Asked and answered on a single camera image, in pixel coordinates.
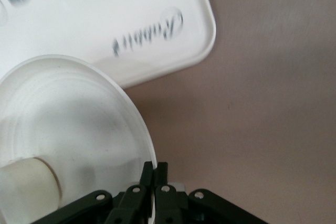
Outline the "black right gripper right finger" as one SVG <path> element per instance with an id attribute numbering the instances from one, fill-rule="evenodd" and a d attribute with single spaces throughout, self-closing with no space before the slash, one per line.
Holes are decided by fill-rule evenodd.
<path id="1" fill-rule="evenodd" d="M 155 170 L 155 223 L 265 223 L 207 189 L 187 194 L 168 183 L 168 163 Z"/>

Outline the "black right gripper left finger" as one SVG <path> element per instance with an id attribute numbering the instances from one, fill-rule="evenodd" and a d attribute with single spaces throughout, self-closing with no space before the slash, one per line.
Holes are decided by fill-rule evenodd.
<path id="1" fill-rule="evenodd" d="M 145 223 L 151 215 L 153 164 L 143 164 L 140 181 L 112 196 L 96 190 L 34 223 Z"/>

